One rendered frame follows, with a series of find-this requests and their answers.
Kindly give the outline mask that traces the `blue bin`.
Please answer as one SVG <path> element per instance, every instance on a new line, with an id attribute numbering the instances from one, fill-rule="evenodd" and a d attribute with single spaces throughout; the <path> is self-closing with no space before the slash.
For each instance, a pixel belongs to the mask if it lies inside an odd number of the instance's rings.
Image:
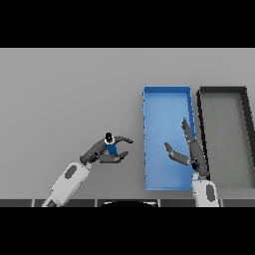
<path id="1" fill-rule="evenodd" d="M 142 96 L 145 189 L 190 190 L 192 167 L 170 159 L 164 144 L 189 155 L 181 126 L 187 120 L 196 137 L 191 86 L 144 86 Z"/>

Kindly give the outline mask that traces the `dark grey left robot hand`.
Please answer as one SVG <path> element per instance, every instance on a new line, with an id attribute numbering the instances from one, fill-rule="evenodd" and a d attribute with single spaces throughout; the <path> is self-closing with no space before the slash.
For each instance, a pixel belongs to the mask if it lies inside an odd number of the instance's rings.
<path id="1" fill-rule="evenodd" d="M 128 137 L 121 135 L 114 136 L 116 144 L 121 141 L 132 143 L 132 140 Z M 128 155 L 127 151 L 118 153 L 117 155 L 110 155 L 105 144 L 105 138 L 100 139 L 94 145 L 92 145 L 89 150 L 80 156 L 80 162 L 83 165 L 88 163 L 94 163 L 99 160 L 100 163 L 119 163 Z"/>

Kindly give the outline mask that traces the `dark grey bin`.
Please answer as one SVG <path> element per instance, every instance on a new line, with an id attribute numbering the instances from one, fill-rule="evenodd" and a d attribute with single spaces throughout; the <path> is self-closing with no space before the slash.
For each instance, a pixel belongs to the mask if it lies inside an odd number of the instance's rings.
<path id="1" fill-rule="evenodd" d="M 201 139 L 218 188 L 255 188 L 255 129 L 247 88 L 200 87 Z"/>

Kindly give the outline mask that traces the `blue pipe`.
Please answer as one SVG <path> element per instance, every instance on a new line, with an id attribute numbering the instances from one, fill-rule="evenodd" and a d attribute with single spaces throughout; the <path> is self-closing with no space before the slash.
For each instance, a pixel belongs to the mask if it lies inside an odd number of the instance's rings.
<path id="1" fill-rule="evenodd" d="M 115 138 L 109 131 L 105 134 L 105 144 L 110 155 L 118 154 Z"/>

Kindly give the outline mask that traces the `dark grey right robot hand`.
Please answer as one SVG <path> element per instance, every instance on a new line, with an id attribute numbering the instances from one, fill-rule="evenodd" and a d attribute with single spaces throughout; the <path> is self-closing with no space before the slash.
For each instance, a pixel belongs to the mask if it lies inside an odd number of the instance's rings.
<path id="1" fill-rule="evenodd" d="M 183 165 L 191 165 L 192 169 L 198 173 L 200 178 L 207 179 L 210 176 L 210 173 L 207 168 L 203 148 L 199 141 L 193 137 L 191 128 L 186 119 L 182 120 L 181 127 L 185 134 L 185 139 L 189 149 L 189 155 L 185 155 L 177 150 L 174 150 L 171 145 L 166 142 L 164 145 L 166 151 L 168 152 L 168 156 L 170 159 Z"/>

